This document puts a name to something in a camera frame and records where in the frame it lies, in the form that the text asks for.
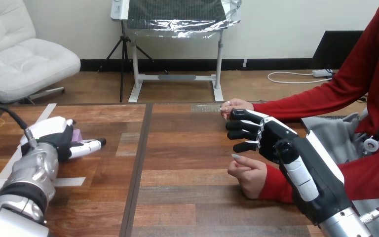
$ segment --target red sweater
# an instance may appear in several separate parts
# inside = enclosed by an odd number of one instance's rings
[[[339,110],[368,92],[368,116],[356,132],[374,135],[379,127],[379,8],[334,79],[285,99],[255,104],[255,111],[292,120]],[[261,199],[292,202],[292,188],[282,173],[267,165]],[[379,198],[379,151],[369,157],[339,165],[351,200]]]

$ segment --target purple object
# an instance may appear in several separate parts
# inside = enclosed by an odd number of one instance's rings
[[[82,142],[82,134],[79,129],[73,130],[72,142]]]

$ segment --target red sleeve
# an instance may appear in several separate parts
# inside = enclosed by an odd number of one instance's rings
[[[330,113],[368,92],[379,57],[379,8],[333,80],[298,95],[254,104],[255,111],[293,120]]]
[[[340,164],[345,177],[345,190],[349,199],[379,198],[379,153],[353,162]],[[292,202],[292,188],[278,169],[267,165],[267,174],[260,199]]]

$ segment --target wooden table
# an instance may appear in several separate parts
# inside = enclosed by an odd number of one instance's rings
[[[60,237],[321,236],[290,204],[247,200],[227,174],[234,141],[225,120],[201,104],[57,106],[50,117],[77,121],[84,139],[105,137],[100,151],[60,164],[46,220]],[[13,107],[28,124],[45,107]],[[0,172],[22,131],[0,113]],[[290,124],[300,135],[300,124]],[[268,162],[259,154],[248,157]]]

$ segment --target robotic hand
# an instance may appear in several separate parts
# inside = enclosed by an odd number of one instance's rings
[[[59,162],[101,149],[104,138],[72,142],[74,121],[62,117],[27,128],[21,139],[22,158],[0,190],[0,237],[49,237],[44,214],[56,190]]]
[[[372,236],[352,209],[341,171],[312,131],[301,138],[277,119],[249,110],[233,110],[230,119],[228,138],[250,140],[236,144],[233,150],[259,151],[279,164],[293,188],[295,205],[324,236]]]

